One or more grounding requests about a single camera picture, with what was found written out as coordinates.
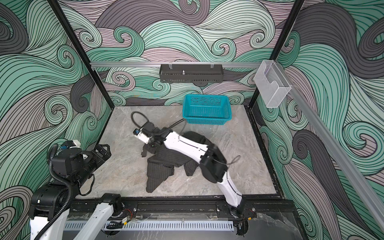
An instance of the swirl patterned wallpaper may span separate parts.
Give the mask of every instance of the swirl patterned wallpaper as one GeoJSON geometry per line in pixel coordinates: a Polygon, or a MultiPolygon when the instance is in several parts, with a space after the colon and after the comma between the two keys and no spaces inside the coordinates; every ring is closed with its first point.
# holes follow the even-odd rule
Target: swirl patterned wallpaper
{"type": "MultiPolygon", "coordinates": [[[[384,1],[304,6],[278,61],[384,200],[384,1]]],[[[285,196],[309,239],[384,234],[290,95],[257,99],[257,123],[285,196]]]]}
{"type": "MultiPolygon", "coordinates": [[[[321,2],[311,0],[307,5],[321,2]]],[[[59,0],[91,61],[268,59],[294,0],[59,0]]],[[[257,69],[225,69],[223,83],[161,83],[158,68],[99,68],[117,106],[179,105],[186,94],[248,104],[257,69]]]]}
{"type": "Polygon", "coordinates": [[[110,111],[47,1],[1,1],[1,239],[29,239],[48,147],[78,139],[93,149],[110,111]]]}

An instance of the slotted plastic wire duct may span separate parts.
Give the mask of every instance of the slotted plastic wire duct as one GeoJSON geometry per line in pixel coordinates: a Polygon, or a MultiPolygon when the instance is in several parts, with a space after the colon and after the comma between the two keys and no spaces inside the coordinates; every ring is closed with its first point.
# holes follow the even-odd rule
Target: slotted plastic wire duct
{"type": "MultiPolygon", "coordinates": [[[[87,221],[66,221],[64,230],[80,231],[87,221]]],[[[232,221],[132,221],[116,231],[234,231],[232,221]]]]}

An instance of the black pinstriped garment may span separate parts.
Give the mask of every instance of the black pinstriped garment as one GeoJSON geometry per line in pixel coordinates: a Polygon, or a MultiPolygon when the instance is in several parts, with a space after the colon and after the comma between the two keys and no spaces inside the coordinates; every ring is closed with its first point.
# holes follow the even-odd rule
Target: black pinstriped garment
{"type": "MultiPolygon", "coordinates": [[[[201,144],[211,144],[211,141],[195,132],[186,132],[183,137],[201,144]]],[[[163,144],[155,155],[147,159],[147,192],[153,192],[163,181],[174,173],[174,167],[184,165],[185,174],[192,176],[198,167],[197,162],[184,154],[171,150],[163,144]]]]}

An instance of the basket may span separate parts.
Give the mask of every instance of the basket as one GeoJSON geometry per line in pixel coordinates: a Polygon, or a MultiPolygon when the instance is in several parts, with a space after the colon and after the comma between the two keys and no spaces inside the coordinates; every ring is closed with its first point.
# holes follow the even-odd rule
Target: basket
{"type": "Polygon", "coordinates": [[[191,124],[224,125],[232,119],[227,96],[187,94],[184,98],[183,118],[191,124]]]}

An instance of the work surface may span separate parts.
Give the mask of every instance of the work surface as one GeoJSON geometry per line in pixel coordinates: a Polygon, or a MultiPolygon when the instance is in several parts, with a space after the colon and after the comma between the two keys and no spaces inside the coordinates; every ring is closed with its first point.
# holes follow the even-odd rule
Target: work surface
{"type": "MultiPolygon", "coordinates": [[[[231,107],[232,120],[225,125],[187,124],[183,132],[194,131],[204,135],[219,147],[227,162],[241,155],[238,162],[229,166],[229,173],[242,194],[276,193],[244,106],[231,107]]],[[[112,156],[94,172],[96,181],[92,192],[76,198],[101,197],[106,192],[124,197],[222,195],[216,184],[202,176],[199,167],[193,176],[188,177],[183,166],[175,167],[174,175],[154,192],[146,192],[147,158],[151,154],[141,157],[144,143],[133,136],[136,128],[131,121],[133,111],[144,113],[160,129],[182,118],[182,106],[116,107],[100,140],[100,144],[110,145],[112,156]]],[[[138,114],[135,120],[139,124],[145,122],[138,114]]],[[[183,126],[181,123],[173,130],[180,133],[183,126]]],[[[81,192],[87,192],[90,185],[91,179],[83,185],[81,192]]]]}

